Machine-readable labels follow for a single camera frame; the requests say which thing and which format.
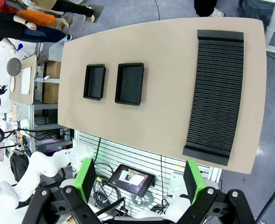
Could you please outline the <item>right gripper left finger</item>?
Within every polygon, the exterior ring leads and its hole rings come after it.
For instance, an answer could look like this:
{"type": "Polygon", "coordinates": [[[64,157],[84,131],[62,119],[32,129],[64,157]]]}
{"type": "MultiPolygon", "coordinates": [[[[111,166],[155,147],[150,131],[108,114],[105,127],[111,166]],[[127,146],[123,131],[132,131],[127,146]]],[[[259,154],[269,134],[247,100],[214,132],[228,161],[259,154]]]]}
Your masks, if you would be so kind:
{"type": "Polygon", "coordinates": [[[60,216],[71,215],[77,224],[99,224],[99,218],[88,205],[95,179],[94,161],[86,158],[73,184],[55,192],[48,188],[36,190],[22,222],[55,224],[60,216]]]}

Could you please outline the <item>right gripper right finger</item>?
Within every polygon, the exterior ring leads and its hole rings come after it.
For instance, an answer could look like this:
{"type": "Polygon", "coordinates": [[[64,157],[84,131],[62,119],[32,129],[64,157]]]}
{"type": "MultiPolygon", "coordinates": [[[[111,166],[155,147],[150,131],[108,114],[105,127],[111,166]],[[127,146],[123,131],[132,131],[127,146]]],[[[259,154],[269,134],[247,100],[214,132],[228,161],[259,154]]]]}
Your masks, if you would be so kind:
{"type": "Polygon", "coordinates": [[[223,193],[208,187],[194,160],[187,160],[184,183],[190,207],[177,221],[178,224],[202,224],[208,216],[217,217],[221,224],[253,224],[254,217],[243,191],[232,189],[223,193]]]}

